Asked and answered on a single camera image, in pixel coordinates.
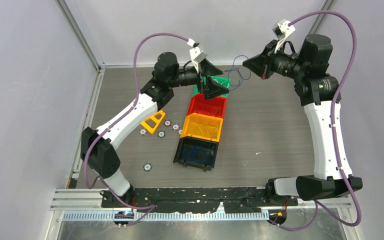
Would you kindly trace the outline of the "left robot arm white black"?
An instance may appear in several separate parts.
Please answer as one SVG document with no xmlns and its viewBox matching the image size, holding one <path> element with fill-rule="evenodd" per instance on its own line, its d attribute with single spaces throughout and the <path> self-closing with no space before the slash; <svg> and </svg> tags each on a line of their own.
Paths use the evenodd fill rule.
<svg viewBox="0 0 384 240">
<path fill-rule="evenodd" d="M 195 67 L 180 67 L 173 52 L 164 52 L 157 58 L 151 79 L 130 105 L 96 129 L 82 131 L 80 158 L 103 179 L 121 207 L 128 207 L 134 199 L 134 188 L 122 174 L 116 152 L 122 141 L 174 97 L 174 88 L 195 85 L 207 100 L 227 94 L 229 89 L 212 79 L 222 74 L 207 59 Z"/>
</svg>

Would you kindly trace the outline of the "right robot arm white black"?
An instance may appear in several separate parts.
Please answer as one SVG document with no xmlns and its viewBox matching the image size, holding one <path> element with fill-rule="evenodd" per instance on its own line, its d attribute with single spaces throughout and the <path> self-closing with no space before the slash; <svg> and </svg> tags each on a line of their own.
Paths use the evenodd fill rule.
<svg viewBox="0 0 384 240">
<path fill-rule="evenodd" d="M 348 163 L 340 127 L 339 81 L 327 73 L 333 51 L 331 39 L 320 34 L 306 36 L 299 52 L 285 53 L 285 46 L 270 41 L 263 52 L 243 66 L 263 80 L 279 74 L 294 81 L 309 122 L 314 151 L 312 175 L 271 178 L 265 198 L 279 205 L 286 196 L 304 201 L 339 198 L 363 188 Z"/>
</svg>

